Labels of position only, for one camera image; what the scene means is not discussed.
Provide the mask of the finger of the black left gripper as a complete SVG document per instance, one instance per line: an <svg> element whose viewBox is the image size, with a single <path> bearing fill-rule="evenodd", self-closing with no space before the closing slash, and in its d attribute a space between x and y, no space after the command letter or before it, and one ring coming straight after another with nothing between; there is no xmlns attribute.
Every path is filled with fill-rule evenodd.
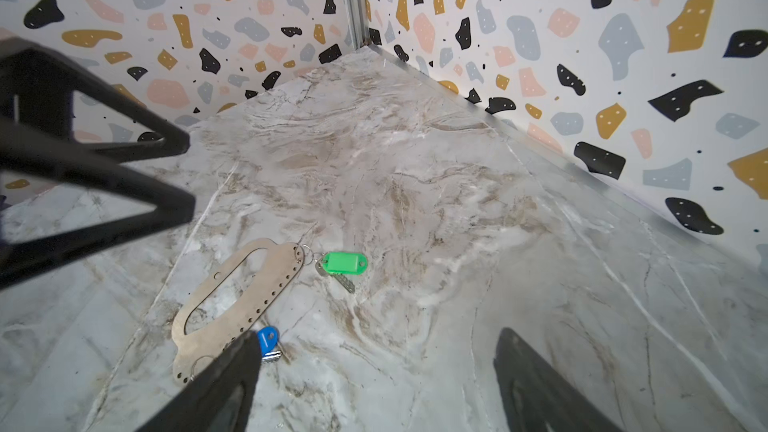
<svg viewBox="0 0 768 432"><path fill-rule="evenodd" d="M177 156L190 147L189 134L153 113L73 59L37 43L1 41L1 115L66 143L74 143L73 94L80 92L159 135L154 141L91 143L84 146L118 163Z"/></svg>
<svg viewBox="0 0 768 432"><path fill-rule="evenodd" d="M155 209L23 243L1 243L1 286L9 288L114 246L189 223L195 197L83 146L1 121L1 168L152 204Z"/></svg>

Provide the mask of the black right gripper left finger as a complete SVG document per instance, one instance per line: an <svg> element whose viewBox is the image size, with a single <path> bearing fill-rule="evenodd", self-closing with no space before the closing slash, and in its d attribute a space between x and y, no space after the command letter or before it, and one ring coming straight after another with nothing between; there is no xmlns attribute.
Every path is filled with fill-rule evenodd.
<svg viewBox="0 0 768 432"><path fill-rule="evenodd" d="M261 362L257 334L245 333L139 429L244 431Z"/></svg>

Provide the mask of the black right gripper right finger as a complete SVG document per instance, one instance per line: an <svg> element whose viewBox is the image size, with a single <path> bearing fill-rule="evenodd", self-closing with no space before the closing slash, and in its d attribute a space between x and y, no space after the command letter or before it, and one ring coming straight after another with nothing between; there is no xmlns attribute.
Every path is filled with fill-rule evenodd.
<svg viewBox="0 0 768 432"><path fill-rule="evenodd" d="M500 332L493 365L511 431L619 429L510 328Z"/></svg>

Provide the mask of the perforated metal key holder plate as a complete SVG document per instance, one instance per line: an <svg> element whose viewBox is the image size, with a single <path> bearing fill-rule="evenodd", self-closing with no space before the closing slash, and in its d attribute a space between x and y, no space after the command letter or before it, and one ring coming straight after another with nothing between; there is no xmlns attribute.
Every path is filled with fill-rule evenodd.
<svg viewBox="0 0 768 432"><path fill-rule="evenodd" d="M243 294L219 317L188 333L186 325L195 309L213 294L254 252L264 250L263 265ZM172 376L187 384L261 318L268 307L303 267L305 253L297 243L277 244L268 238L251 241L218 265L190 294L176 314L171 338L177 347Z"/></svg>

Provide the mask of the blue capped key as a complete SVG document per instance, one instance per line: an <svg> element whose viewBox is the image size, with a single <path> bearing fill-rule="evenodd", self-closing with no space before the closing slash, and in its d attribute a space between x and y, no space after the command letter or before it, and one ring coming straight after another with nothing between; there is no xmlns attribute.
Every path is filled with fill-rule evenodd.
<svg viewBox="0 0 768 432"><path fill-rule="evenodd" d="M278 347L279 331L273 326L263 327L257 332L261 359L264 362L274 362L282 357L282 351Z"/></svg>

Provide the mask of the small silver key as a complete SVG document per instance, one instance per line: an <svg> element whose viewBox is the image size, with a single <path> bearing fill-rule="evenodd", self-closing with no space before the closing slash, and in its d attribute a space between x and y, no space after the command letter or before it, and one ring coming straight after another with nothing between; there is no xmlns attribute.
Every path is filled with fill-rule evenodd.
<svg viewBox="0 0 768 432"><path fill-rule="evenodd" d="M315 269L323 277L330 277L336 280L348 293L354 294L356 292L354 283L343 274L331 274L326 272L321 262L315 263Z"/></svg>

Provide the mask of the green key tag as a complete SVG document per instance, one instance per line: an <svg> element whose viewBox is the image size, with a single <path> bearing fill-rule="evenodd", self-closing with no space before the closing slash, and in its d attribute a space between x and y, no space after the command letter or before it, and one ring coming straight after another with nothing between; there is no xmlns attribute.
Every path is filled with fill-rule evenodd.
<svg viewBox="0 0 768 432"><path fill-rule="evenodd" d="M361 275L368 268L362 253L328 252L320 259L321 268L330 275Z"/></svg>

